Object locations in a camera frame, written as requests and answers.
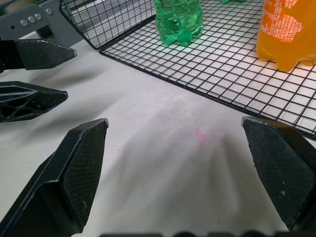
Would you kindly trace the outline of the orange soda bottle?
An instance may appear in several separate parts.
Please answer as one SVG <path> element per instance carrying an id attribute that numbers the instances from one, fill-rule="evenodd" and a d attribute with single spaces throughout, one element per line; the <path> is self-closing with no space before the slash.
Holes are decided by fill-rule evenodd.
<path id="1" fill-rule="evenodd" d="M 316 65 L 316 0 L 264 0 L 256 52 L 284 72 Z"/>

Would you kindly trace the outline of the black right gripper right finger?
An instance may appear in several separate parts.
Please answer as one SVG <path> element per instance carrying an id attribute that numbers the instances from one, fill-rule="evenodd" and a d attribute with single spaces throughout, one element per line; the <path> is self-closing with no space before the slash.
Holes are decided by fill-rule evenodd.
<path id="1" fill-rule="evenodd" d="M 284 123 L 243 117 L 241 125 L 282 222 L 293 233 L 316 234 L 316 148 Z"/>

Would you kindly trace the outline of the green plastic soda bottle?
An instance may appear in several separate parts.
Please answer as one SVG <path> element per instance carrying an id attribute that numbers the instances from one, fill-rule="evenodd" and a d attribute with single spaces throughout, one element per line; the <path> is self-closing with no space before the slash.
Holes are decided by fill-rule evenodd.
<path id="1" fill-rule="evenodd" d="M 156 26 L 165 45 L 174 42 L 188 46 L 203 30 L 203 11 L 199 0 L 154 0 Z"/>

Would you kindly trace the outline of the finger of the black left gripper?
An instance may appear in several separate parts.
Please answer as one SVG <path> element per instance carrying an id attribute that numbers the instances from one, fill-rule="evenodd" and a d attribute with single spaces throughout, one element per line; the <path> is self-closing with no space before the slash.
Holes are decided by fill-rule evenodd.
<path id="1" fill-rule="evenodd" d="M 51 69 L 76 56 L 74 49 L 43 39 L 0 40 L 0 71 Z"/>
<path id="2" fill-rule="evenodd" d="M 0 123 L 34 119 L 67 99 L 66 91 L 20 81 L 0 82 Z"/>

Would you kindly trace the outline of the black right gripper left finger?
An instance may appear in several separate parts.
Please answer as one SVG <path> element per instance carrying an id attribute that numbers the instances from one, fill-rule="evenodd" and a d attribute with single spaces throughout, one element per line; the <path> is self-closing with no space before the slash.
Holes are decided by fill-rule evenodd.
<path id="1" fill-rule="evenodd" d="M 108 127 L 101 118 L 68 131 L 0 221 L 0 237 L 82 233 L 101 176 Z"/>

